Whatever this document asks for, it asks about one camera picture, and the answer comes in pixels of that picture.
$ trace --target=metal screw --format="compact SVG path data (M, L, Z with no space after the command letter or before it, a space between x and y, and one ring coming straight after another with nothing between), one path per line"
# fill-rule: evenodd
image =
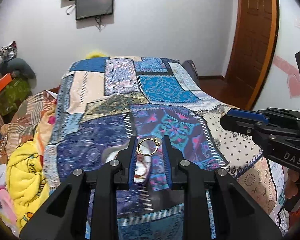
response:
M116 160L116 159L110 161L110 165L111 165L111 166L114 166L114 167L115 167L115 166L118 166L119 163L120 163L120 162L119 162L118 160Z
M80 176L80 175L82 174L82 170L81 170L81 169L75 169L75 170L73 171L73 174L74 174L75 176Z
M218 174L220 175L220 176L226 176L227 175L227 171L226 170L224 170L224 169L219 169L218 170Z
M190 162L189 162L188 160L182 160L182 161L180 162L180 164L181 164L181 166L186 167L186 166L189 166L189 165L190 165Z

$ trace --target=blue patterned blanket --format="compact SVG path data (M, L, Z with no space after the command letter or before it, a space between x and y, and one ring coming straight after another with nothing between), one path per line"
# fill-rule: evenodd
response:
M282 178L270 178L251 138L221 128L219 119L230 108L201 91L177 60L99 57L75 62L62 78L57 121L45 149L49 186L54 190L74 169L100 168L127 147L132 135L139 140L169 135L186 159L202 169L224 167L270 213ZM183 194L168 189L161 147L151 157L138 157L135 187L117 191L117 211L120 239L182 238ZM214 236L212 217L211 228Z

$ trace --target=orange box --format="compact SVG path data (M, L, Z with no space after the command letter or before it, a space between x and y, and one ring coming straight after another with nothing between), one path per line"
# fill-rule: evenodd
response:
M11 81L12 81L12 78L11 78L10 73L4 75L3 78L0 79L0 91L1 91L2 89L4 89L4 87L5 87L6 85L8 85Z

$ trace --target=wooden door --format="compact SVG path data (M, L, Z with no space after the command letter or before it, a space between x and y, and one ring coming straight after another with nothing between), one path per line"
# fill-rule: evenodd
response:
M226 81L238 88L247 103L260 81L263 67L268 67L265 59L272 11L272 0L239 0L237 29Z

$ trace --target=pink wall sticker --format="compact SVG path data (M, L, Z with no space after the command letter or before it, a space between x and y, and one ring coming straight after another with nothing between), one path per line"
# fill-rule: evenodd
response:
M272 63L288 74L287 85L290 98L300 97L300 74L298 68L277 55L274 55Z

